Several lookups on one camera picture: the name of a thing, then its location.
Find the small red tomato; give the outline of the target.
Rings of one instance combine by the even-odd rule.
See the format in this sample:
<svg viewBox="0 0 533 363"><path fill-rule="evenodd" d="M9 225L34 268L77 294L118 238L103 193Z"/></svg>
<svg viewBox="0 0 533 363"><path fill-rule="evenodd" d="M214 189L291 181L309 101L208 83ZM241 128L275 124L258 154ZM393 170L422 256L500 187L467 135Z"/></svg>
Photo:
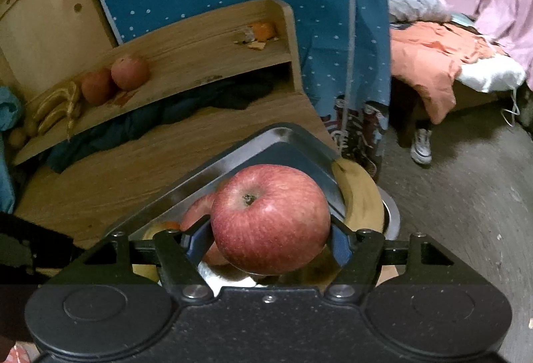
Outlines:
<svg viewBox="0 0 533 363"><path fill-rule="evenodd" d="M176 230L179 230L181 227L180 223L176 221L164 221L161 223L161 226L163 227L163 229L176 229Z"/></svg>

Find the blue garment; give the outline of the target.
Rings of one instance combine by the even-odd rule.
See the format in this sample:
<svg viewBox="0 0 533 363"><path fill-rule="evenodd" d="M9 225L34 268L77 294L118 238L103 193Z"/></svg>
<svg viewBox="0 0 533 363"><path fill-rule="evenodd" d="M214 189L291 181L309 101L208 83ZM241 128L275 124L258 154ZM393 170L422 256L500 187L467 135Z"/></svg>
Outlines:
<svg viewBox="0 0 533 363"><path fill-rule="evenodd" d="M9 171L9 155L11 148L8 146L8 138L12 129L24 117L24 106L15 94L7 87L2 86L0 91L1 105L1 139L0 139L0 195L1 212L13 213L15 204L15 192Z"/></svg>

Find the bed with orange blanket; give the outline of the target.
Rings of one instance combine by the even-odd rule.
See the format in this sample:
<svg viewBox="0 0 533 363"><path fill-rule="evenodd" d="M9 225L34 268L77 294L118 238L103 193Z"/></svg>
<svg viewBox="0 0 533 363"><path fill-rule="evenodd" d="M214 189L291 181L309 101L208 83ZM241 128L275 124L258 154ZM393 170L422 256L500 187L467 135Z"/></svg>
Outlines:
<svg viewBox="0 0 533 363"><path fill-rule="evenodd" d="M516 91L526 80L500 46L449 22L393 23L390 50L392 76L418 93L434 125L456 106L455 82L490 93Z"/></svg>

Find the red apple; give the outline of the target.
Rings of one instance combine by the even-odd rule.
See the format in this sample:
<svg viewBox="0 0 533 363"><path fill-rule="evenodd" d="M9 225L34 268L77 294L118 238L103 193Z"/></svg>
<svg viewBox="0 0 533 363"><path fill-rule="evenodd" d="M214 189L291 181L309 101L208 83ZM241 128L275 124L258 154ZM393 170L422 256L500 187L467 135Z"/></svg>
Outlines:
<svg viewBox="0 0 533 363"><path fill-rule="evenodd" d="M211 192L197 199L184 214L180 229L185 232L189 228L195 230L193 237L194 260L201 260L208 265L222 266L228 265L229 262L214 241L211 224L203 219L204 216L212 214L215 197L216 194Z"/></svg>
<svg viewBox="0 0 533 363"><path fill-rule="evenodd" d="M214 241L231 265L256 275L282 275L321 253L331 213L308 174L255 165L238 171L216 193L211 224Z"/></svg>

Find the brown kiwi on shelf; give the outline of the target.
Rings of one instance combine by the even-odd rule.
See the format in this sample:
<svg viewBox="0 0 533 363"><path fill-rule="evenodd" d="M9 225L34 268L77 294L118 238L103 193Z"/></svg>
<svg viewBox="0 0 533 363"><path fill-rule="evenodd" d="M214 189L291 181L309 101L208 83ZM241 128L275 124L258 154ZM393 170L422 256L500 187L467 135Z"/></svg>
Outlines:
<svg viewBox="0 0 533 363"><path fill-rule="evenodd" d="M29 138L35 138L38 135L38 125L33 117L26 117L24 120L24 132Z"/></svg>

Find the red apple shelf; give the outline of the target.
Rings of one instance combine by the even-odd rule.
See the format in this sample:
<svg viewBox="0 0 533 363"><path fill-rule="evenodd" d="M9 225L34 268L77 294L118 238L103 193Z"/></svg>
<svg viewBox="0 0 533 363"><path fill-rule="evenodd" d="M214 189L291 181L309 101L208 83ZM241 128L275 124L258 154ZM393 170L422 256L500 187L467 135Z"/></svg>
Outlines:
<svg viewBox="0 0 533 363"><path fill-rule="evenodd" d="M150 79L147 61L133 55L119 57L111 66L111 77L122 91L133 91Z"/></svg>
<svg viewBox="0 0 533 363"><path fill-rule="evenodd" d="M84 99L89 104L100 106L106 103L115 90L111 70L104 67L85 74L81 80L80 88Z"/></svg>

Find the grey pillow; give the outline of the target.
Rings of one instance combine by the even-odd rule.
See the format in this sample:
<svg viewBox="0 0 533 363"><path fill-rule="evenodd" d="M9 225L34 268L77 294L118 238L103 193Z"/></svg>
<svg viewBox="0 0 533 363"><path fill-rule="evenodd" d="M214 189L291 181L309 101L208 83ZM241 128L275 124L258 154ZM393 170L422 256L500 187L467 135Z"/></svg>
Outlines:
<svg viewBox="0 0 533 363"><path fill-rule="evenodd" d="M451 11L445 0L387 0L390 23L447 22Z"/></svg>

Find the brown kiwi shelf edge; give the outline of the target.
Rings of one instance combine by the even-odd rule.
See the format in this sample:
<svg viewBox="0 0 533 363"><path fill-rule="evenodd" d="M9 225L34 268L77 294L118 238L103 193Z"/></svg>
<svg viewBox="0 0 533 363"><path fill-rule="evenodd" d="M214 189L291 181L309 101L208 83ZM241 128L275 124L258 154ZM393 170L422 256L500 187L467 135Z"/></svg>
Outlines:
<svg viewBox="0 0 533 363"><path fill-rule="evenodd" d="M8 144L14 150L20 150L24 147L27 139L27 134L24 129L17 128L14 129L8 138Z"/></svg>

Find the wooden desk shelf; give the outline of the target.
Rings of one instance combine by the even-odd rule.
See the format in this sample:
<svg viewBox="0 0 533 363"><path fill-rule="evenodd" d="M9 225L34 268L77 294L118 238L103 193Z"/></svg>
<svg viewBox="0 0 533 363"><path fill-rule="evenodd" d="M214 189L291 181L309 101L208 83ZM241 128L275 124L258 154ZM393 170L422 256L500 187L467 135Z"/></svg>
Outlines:
<svg viewBox="0 0 533 363"><path fill-rule="evenodd" d="M233 43L236 30L258 21L274 22L279 39L262 51ZM151 78L118 104L83 111L73 135L151 102L274 65L289 63L293 88L302 91L293 9L284 0L249 0L186 18L111 49L93 66L109 65L126 54L145 59Z"/></svg>

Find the red apple shelf right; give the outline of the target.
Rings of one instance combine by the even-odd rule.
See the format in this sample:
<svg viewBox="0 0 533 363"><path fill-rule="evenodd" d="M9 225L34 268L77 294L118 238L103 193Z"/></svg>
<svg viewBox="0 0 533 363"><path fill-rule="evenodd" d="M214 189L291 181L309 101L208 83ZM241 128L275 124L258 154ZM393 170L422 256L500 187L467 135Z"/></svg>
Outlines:
<svg viewBox="0 0 533 363"><path fill-rule="evenodd" d="M111 66L111 77L122 91L133 91L150 79L147 61L133 55L119 57Z"/></svg>

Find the wooden headboard panel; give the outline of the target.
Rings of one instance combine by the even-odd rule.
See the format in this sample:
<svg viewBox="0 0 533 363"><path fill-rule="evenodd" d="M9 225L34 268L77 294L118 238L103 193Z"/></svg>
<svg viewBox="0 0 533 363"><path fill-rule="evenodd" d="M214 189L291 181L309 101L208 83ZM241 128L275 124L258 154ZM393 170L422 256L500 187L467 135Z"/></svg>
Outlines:
<svg viewBox="0 0 533 363"><path fill-rule="evenodd" d="M1 83L24 101L116 44L99 0L1 0Z"/></svg>

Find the metal tray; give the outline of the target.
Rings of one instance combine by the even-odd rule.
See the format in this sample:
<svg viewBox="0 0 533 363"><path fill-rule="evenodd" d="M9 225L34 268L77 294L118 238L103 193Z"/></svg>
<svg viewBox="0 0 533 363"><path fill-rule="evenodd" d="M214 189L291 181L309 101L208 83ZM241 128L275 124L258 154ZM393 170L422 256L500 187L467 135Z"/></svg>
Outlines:
<svg viewBox="0 0 533 363"><path fill-rule="evenodd" d="M185 178L116 229L150 239L211 218L213 243L199 272L213 292L225 286L325 287L340 271L326 240L336 217L351 230L397 238L396 204L383 200L367 171L299 126L266 130Z"/></svg>

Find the orange peel scraps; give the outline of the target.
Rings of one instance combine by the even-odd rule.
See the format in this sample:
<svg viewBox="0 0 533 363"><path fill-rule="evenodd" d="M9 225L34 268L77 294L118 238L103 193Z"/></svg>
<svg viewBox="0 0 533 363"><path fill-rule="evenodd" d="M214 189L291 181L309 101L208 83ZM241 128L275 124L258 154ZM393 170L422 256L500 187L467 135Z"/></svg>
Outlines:
<svg viewBox="0 0 533 363"><path fill-rule="evenodd" d="M258 21L240 27L232 37L235 45L258 51L264 50L267 43L278 39L275 23L270 21Z"/></svg>

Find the white sneaker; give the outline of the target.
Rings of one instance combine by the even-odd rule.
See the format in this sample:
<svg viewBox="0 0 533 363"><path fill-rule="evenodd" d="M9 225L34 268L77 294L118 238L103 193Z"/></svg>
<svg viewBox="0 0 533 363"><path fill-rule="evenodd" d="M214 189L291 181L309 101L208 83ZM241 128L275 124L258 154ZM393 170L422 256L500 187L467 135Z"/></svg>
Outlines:
<svg viewBox="0 0 533 363"><path fill-rule="evenodd" d="M430 166L432 163L431 135L432 130L418 129L411 144L410 156L422 167Z"/></svg>

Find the red apple shelf left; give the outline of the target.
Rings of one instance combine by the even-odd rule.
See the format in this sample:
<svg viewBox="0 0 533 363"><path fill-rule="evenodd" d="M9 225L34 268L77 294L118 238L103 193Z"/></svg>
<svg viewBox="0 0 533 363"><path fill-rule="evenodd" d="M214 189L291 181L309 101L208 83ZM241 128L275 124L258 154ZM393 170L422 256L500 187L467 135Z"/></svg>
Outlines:
<svg viewBox="0 0 533 363"><path fill-rule="evenodd" d="M80 88L84 99L89 104L100 106L106 103L115 90L111 70L104 67L85 74L81 80Z"/></svg>

